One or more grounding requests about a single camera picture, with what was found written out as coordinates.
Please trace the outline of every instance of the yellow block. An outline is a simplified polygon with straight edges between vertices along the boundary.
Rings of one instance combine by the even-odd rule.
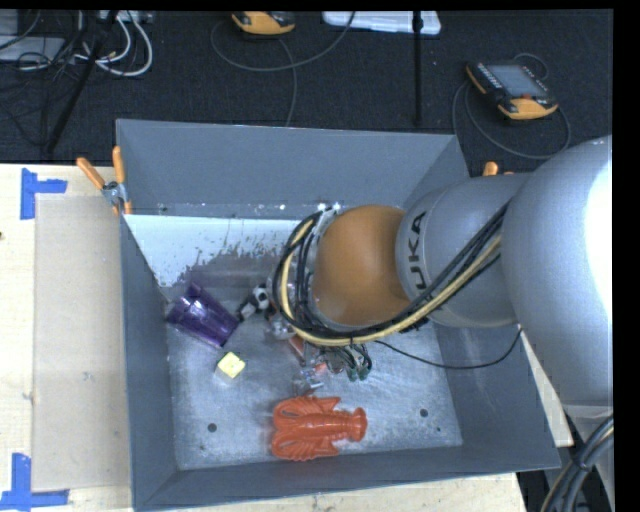
[[[244,370],[245,366],[246,363],[233,352],[227,352],[227,354],[218,361],[218,369],[232,379],[235,379],[238,374]]]

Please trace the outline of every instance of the bin floor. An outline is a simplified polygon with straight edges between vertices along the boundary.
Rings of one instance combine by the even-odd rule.
[[[292,377],[301,366],[289,344],[268,338],[266,328],[263,318],[251,317],[222,349],[216,349],[167,326],[176,458],[181,469],[275,459],[270,451],[272,411],[278,402],[293,396]],[[429,326],[387,337],[385,342],[442,362]],[[341,453],[461,444],[445,371],[380,344],[367,347],[373,359],[367,379],[351,382],[344,372],[329,374],[315,392],[319,397],[340,397],[336,410],[362,407],[367,413],[365,437],[359,443],[338,442]],[[228,351],[247,363],[230,382],[214,374],[216,363]]]

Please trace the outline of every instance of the cable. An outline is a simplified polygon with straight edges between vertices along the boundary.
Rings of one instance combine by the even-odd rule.
[[[469,267],[472,264],[474,264],[474,262],[475,264],[478,264],[478,262],[475,260],[478,257],[479,251],[500,229],[500,226],[502,224],[502,219],[504,218],[508,204],[509,202],[507,202],[501,208],[498,209],[498,211],[489,219],[489,221],[487,221],[485,225],[471,238],[471,240],[469,240],[469,242],[456,255],[456,257],[453,258],[453,260],[449,263],[449,265],[447,265],[447,267],[432,280],[431,284],[418,297],[414,298],[414,300],[411,302],[411,304],[409,304],[409,306],[407,306],[404,310],[402,310],[395,317],[393,317],[388,321],[367,326],[364,328],[354,329],[349,332],[336,331],[328,327],[322,321],[315,318],[315,315],[313,314],[313,312],[311,312],[309,309],[306,308],[308,303],[307,294],[308,294],[308,281],[310,278],[310,273],[306,276],[304,280],[300,277],[300,273],[297,276],[296,289],[295,289],[297,303],[293,308],[296,311],[295,318],[293,318],[292,315],[289,315],[284,311],[282,301],[280,300],[279,286],[281,286],[281,283],[283,282],[282,273],[285,266],[285,260],[288,256],[290,255],[292,256],[295,250],[300,248],[300,251],[304,252],[304,256],[301,259],[299,258],[300,260],[299,264],[301,266],[306,266],[306,253],[308,252],[308,248],[310,246],[310,238],[313,236],[313,235],[307,236],[306,230],[313,229],[315,224],[318,222],[318,219],[320,218],[319,216],[322,215],[322,212],[317,212],[316,214],[313,214],[307,217],[306,219],[304,219],[302,222],[300,222],[298,226],[296,226],[296,228],[293,230],[288,242],[285,244],[285,251],[284,251],[283,258],[281,259],[280,263],[276,267],[276,270],[272,278],[273,301],[276,307],[278,308],[278,310],[280,310],[283,318],[287,322],[289,322],[292,326],[297,327],[298,329],[301,329],[303,331],[313,332],[314,334],[321,335],[324,338],[335,340],[335,339],[344,339],[345,337],[348,336],[350,340],[355,340],[357,339],[357,337],[360,337],[360,336],[368,336],[368,335],[373,335],[373,337],[379,336],[381,332],[383,331],[386,332],[386,329],[396,328],[398,327],[399,324],[403,326],[405,324],[401,324],[401,322],[406,321],[410,317],[413,318],[412,315],[414,315],[417,311],[419,311],[419,308],[424,306],[425,301],[430,301],[433,299],[432,297],[433,292],[436,290],[438,286],[440,286],[441,283],[445,281],[447,277],[449,277],[454,272],[454,270],[456,270],[456,268],[457,268],[457,271],[455,272],[453,277],[450,279],[449,284],[452,283],[454,279],[462,275],[463,272],[469,269]],[[478,275],[484,272],[491,264],[495,263],[498,256],[499,254],[497,256],[494,256],[492,259],[489,259],[487,257],[488,263],[479,265],[477,267],[477,271],[475,271],[473,275],[471,275],[468,278],[465,284],[468,284],[472,279],[475,279]],[[453,297],[453,295],[455,295],[457,291],[458,290],[454,291],[450,297],[446,298],[446,300],[449,300],[451,297]],[[298,315],[298,313],[300,312],[300,306],[302,306],[302,314]],[[414,322],[412,322],[407,327],[400,327],[399,328],[400,330],[398,332],[406,332],[409,329],[418,328],[420,325],[426,323],[427,320],[428,318],[426,316],[423,316],[422,318],[419,318]]]
[[[562,504],[571,510],[584,479],[602,453],[613,442],[613,415],[605,419],[589,436],[577,455],[565,465],[542,504],[541,512],[553,512]]]
[[[293,64],[294,63],[293,55],[291,55],[291,52],[289,51],[289,47],[285,44],[285,42],[282,39],[278,39],[278,42],[284,48],[284,51],[286,52],[287,57],[289,57],[289,62]],[[291,93],[291,106],[289,107],[289,114],[287,115],[287,120],[284,123],[285,127],[291,124],[291,118],[293,117],[293,111],[296,108],[296,99],[298,97],[298,71],[295,66],[291,68],[291,73],[293,75],[293,92]]]
[[[116,21],[118,22],[118,24],[120,25],[120,28],[125,34],[125,39],[126,39],[125,48],[124,50],[122,50],[122,52],[120,52],[119,54],[113,57],[110,57],[110,56],[99,57],[98,59],[96,59],[96,65],[103,71],[106,71],[107,73],[110,73],[112,75],[116,75],[122,78],[131,78],[131,77],[140,76],[149,70],[149,68],[153,64],[153,46],[151,44],[151,40],[149,39],[149,36],[147,35],[144,28],[142,28],[140,23],[136,21],[136,19],[131,15],[129,11],[126,11],[126,13],[129,16],[129,21],[131,21],[135,29],[138,31],[138,33],[144,40],[145,46],[147,48],[147,59],[145,63],[142,65],[140,69],[137,69],[135,71],[130,71],[130,70],[121,71],[121,70],[113,69],[112,67],[110,67],[111,64],[115,62],[119,62],[125,57],[127,57],[132,47],[131,34],[129,33],[129,29],[126,27],[125,23],[120,18],[120,15],[118,15],[116,16]],[[78,59],[89,60],[89,54],[91,53],[89,45],[86,42],[83,42],[82,46],[85,52],[87,53],[87,55],[75,54],[74,56]]]
[[[304,59],[301,60],[300,62],[293,62],[291,64],[288,64],[286,66],[276,66],[276,67],[266,67],[266,68],[258,68],[258,67],[253,67],[253,66],[247,66],[245,64],[241,64],[239,62],[235,62],[233,60],[231,60],[230,58],[228,58],[226,55],[224,55],[220,49],[216,46],[213,36],[215,35],[216,31],[218,30],[218,28],[220,27],[220,25],[222,25],[223,23],[225,23],[224,21],[219,21],[218,23],[216,23],[213,28],[211,29],[211,33],[209,34],[209,42],[211,43],[211,47],[213,48],[213,51],[216,52],[218,54],[218,56],[224,60],[225,62],[231,64],[232,66],[235,66],[237,68],[240,69],[244,69],[245,71],[255,71],[258,73],[271,73],[271,72],[275,72],[275,71],[286,71],[287,69],[293,69],[293,68],[297,68],[300,66],[304,66],[306,64],[309,64],[311,62],[314,62],[316,60],[318,60],[319,58],[323,57],[324,55],[326,55],[327,53],[329,53],[331,50],[333,50],[338,43],[342,40],[342,38],[346,35],[346,33],[348,32],[348,30],[351,28],[351,24],[353,23],[353,18],[356,15],[356,11],[353,11],[351,13],[351,16],[349,17],[349,21],[347,22],[347,24],[344,27],[344,30],[340,33],[340,35],[327,47],[325,48],[323,51],[321,51],[320,53],[314,55],[313,57],[309,57],[308,59]]]
[[[400,350],[399,348],[396,348],[393,345],[390,345],[389,343],[385,343],[384,341],[375,340],[375,343],[379,343],[380,345],[384,345],[385,347],[388,347],[391,350],[393,350],[394,352],[398,352],[399,354],[402,354],[403,356],[407,356],[407,357],[409,357],[411,359],[415,359],[416,361],[420,361],[421,363],[426,363],[426,364],[429,364],[431,366],[435,366],[437,368],[443,368],[445,370],[477,370],[478,368],[487,368],[488,366],[493,366],[493,365],[496,365],[496,364],[504,361],[509,356],[509,354],[511,354],[511,352],[513,352],[513,349],[515,348],[516,344],[518,343],[518,340],[520,339],[520,335],[521,334],[522,334],[522,328],[518,329],[518,333],[516,334],[515,339],[513,340],[511,345],[509,346],[509,349],[502,356],[500,356],[498,359],[496,359],[495,361],[491,361],[491,362],[488,362],[488,363],[474,364],[474,365],[469,365],[469,366],[452,366],[452,365],[448,365],[448,364],[436,363],[435,361],[429,361],[428,359],[423,359],[422,357],[418,357],[418,356],[415,356],[413,354],[409,354],[408,352],[404,352],[403,350]]]
[[[14,37],[13,39],[11,39],[10,41],[7,41],[6,43],[2,43],[0,44],[0,51],[4,50],[5,48],[9,48],[9,46],[13,46],[14,44],[16,44],[19,41],[22,41],[25,37],[27,37],[31,32],[33,32],[33,29],[36,28],[36,25],[38,24],[38,22],[40,21],[40,17],[42,15],[42,10],[38,9],[38,12],[36,13],[36,17],[33,20],[33,22],[31,23],[31,25],[29,26],[29,28],[27,28],[27,30],[25,30],[22,34],[20,34],[19,36]]]
[[[607,430],[604,438],[600,441],[596,447],[593,449],[589,457],[585,460],[584,464],[588,468],[592,468],[596,461],[600,458],[600,456],[608,451],[613,445],[613,427]],[[564,507],[562,508],[562,512],[572,512],[573,506],[576,502],[576,498],[578,496],[578,491],[582,488],[582,484],[584,483],[588,471],[578,471],[577,475],[573,478],[573,481],[569,485],[569,490],[567,491],[567,495],[564,499]]]
[[[331,50],[333,50],[333,48],[335,48],[338,45],[338,43],[342,40],[342,38],[347,33],[349,28],[351,28],[351,24],[353,22],[353,18],[355,17],[355,14],[356,14],[356,11],[353,11],[353,13],[351,14],[351,17],[349,18],[349,21],[346,24],[344,30],[333,41],[333,43],[331,43],[331,45],[329,45],[325,50],[323,50],[319,54],[314,55],[313,57],[310,57],[310,58],[305,59],[305,60],[300,61],[300,62],[295,62],[294,61],[293,56],[291,55],[291,52],[289,51],[289,47],[285,44],[285,42],[282,39],[278,39],[278,42],[282,45],[282,47],[284,48],[284,51],[287,53],[287,57],[289,57],[289,64],[286,65],[286,66],[257,68],[257,67],[252,67],[252,66],[246,66],[244,64],[241,64],[239,62],[235,62],[235,61],[229,59],[228,57],[226,57],[220,51],[220,49],[216,46],[216,44],[214,42],[214,39],[213,39],[213,36],[216,33],[216,31],[218,30],[218,28],[220,27],[220,25],[225,23],[224,21],[219,21],[211,29],[211,33],[209,35],[209,42],[211,43],[211,47],[213,48],[213,50],[218,54],[218,56],[221,59],[223,59],[225,62],[231,64],[232,66],[235,66],[237,68],[243,69],[245,71],[254,71],[254,72],[262,72],[262,73],[272,73],[272,72],[277,72],[277,71],[286,71],[287,69],[290,69],[292,71],[292,73],[293,73],[293,93],[291,95],[291,106],[289,107],[289,114],[287,115],[287,120],[286,120],[285,125],[284,125],[285,127],[288,127],[291,124],[291,119],[293,118],[293,111],[295,109],[297,95],[298,95],[298,76],[297,76],[297,73],[296,73],[297,68],[300,67],[300,66],[304,66],[305,64],[309,64],[311,62],[314,62],[314,61],[318,60],[320,57],[322,57],[322,56],[326,55],[327,53],[329,53]]]
[[[145,43],[145,45],[147,47],[147,60],[144,63],[144,65],[140,69],[137,69],[135,71],[119,71],[117,69],[110,68],[109,66],[107,66],[103,62],[96,61],[96,64],[98,65],[98,67],[100,69],[103,69],[104,71],[107,71],[108,73],[111,73],[113,75],[121,76],[121,77],[127,77],[127,78],[140,76],[140,75],[146,73],[148,71],[148,69],[151,67],[151,65],[153,64],[153,47],[151,45],[151,40],[149,39],[149,36],[145,32],[145,30],[142,28],[140,23],[138,23],[135,19],[133,19],[133,17],[131,17],[131,15],[129,15],[129,16],[131,18],[131,23],[133,23],[133,26],[140,33],[140,35],[142,36],[142,39],[144,40],[144,43]]]
[[[542,59],[540,59],[539,57],[531,54],[531,53],[520,53],[518,55],[516,55],[514,57],[515,59],[521,58],[521,57],[531,57],[534,58],[536,60],[538,60],[540,63],[542,63],[542,65],[545,68],[545,74],[544,74],[544,78],[547,77],[547,66],[544,63],[544,61]],[[500,149],[506,151],[507,153],[510,153],[512,155],[518,156],[518,157],[522,157],[522,158],[529,158],[531,160],[548,160],[551,157],[557,155],[558,153],[561,153],[562,151],[564,151],[565,149],[567,149],[569,147],[569,144],[571,143],[571,124],[569,123],[569,119],[567,118],[566,114],[564,113],[564,111],[558,107],[557,108],[557,112],[560,113],[560,115],[562,116],[562,119],[564,121],[565,124],[565,129],[566,129],[566,139],[565,142],[563,143],[562,147],[560,149],[558,149],[557,151],[550,153],[550,154],[544,154],[544,155],[536,155],[536,154],[529,154],[529,153],[523,153],[520,151],[516,151],[514,149],[511,149],[507,146],[505,146],[504,144],[501,144],[500,142],[498,142],[497,140],[495,140],[493,137],[491,137],[491,135],[489,135],[489,133],[484,130],[481,126],[480,123],[478,122],[478,120],[471,114],[471,108],[469,107],[469,90],[471,89],[470,83],[468,81],[465,81],[462,85],[460,85],[460,87],[458,87],[458,89],[456,90],[454,96],[453,96],[453,102],[452,102],[452,107],[451,107],[451,118],[452,118],[452,126],[453,126],[453,133],[455,133],[457,135],[458,133],[458,129],[456,126],[456,112],[457,112],[457,104],[458,104],[458,98],[460,96],[460,94],[464,91],[464,104],[465,104],[465,113],[467,114],[467,117],[469,118],[469,120],[473,123],[473,125],[476,127],[476,129],[478,130],[478,132],[480,132],[480,134],[487,139],[489,142],[491,142],[494,146],[499,147]]]
[[[131,34],[129,34],[129,30],[127,29],[127,27],[125,26],[124,22],[120,19],[120,16],[116,17],[116,21],[118,22],[118,24],[120,25],[120,28],[122,29],[122,32],[125,35],[125,39],[126,39],[126,44],[124,47],[124,50],[122,50],[122,52],[120,53],[120,55],[115,55],[114,57],[100,57],[99,59],[96,59],[96,62],[101,62],[103,64],[108,64],[111,62],[117,62],[123,58],[125,58],[127,56],[127,54],[129,53],[129,50],[131,49]],[[89,60],[89,54],[91,53],[91,50],[89,48],[89,45],[87,44],[86,41],[82,42],[82,47],[84,48],[84,51],[87,53],[87,55],[82,55],[79,53],[76,53],[74,55],[74,57],[81,59],[81,60]]]
[[[294,238],[292,246],[295,247],[295,244],[303,239],[306,232],[312,227],[312,221],[306,221],[300,228],[300,230],[296,233],[294,231]],[[405,319],[394,323],[393,325],[382,329],[378,332],[373,332],[371,334],[365,334],[360,336],[354,336],[351,333],[338,333],[337,336],[327,337],[327,336],[318,336],[313,332],[309,332],[304,330],[303,328],[296,325],[295,320],[292,317],[291,306],[289,304],[287,283],[289,276],[289,266],[291,264],[291,259],[293,258],[293,252],[289,251],[287,256],[284,259],[282,267],[282,277],[279,279],[279,302],[281,306],[281,313],[288,321],[291,321],[293,330],[303,339],[310,341],[311,343],[318,345],[328,345],[328,346],[341,346],[341,345],[350,345],[354,343],[367,343],[369,341],[374,341],[379,337],[388,336],[390,334],[396,333],[400,330],[406,329],[411,326],[416,321],[420,320],[422,317],[429,315],[437,308],[439,308],[442,304],[444,304],[449,298],[451,298],[457,291],[459,291],[464,284],[469,281],[469,279],[484,265],[484,263],[490,260],[498,251],[500,247],[500,236],[496,236],[488,245],[488,247],[466,268],[462,273],[460,273],[456,278],[445,286],[445,288],[438,293],[433,299],[429,300],[424,306],[419,308],[416,312],[412,313]],[[274,288],[277,286],[277,281],[274,279]]]

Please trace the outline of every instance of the plastic lobster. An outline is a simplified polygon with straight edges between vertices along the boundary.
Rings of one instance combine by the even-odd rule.
[[[299,396],[280,402],[273,411],[277,429],[271,441],[276,457],[305,461],[338,455],[335,441],[360,441],[367,430],[367,416],[358,407],[353,414],[334,411],[338,397]]]

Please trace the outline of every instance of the purple plastic object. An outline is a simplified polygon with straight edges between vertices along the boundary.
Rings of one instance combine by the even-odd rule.
[[[240,321],[227,311],[210,293],[196,283],[173,302],[167,321],[216,347],[222,347]]]

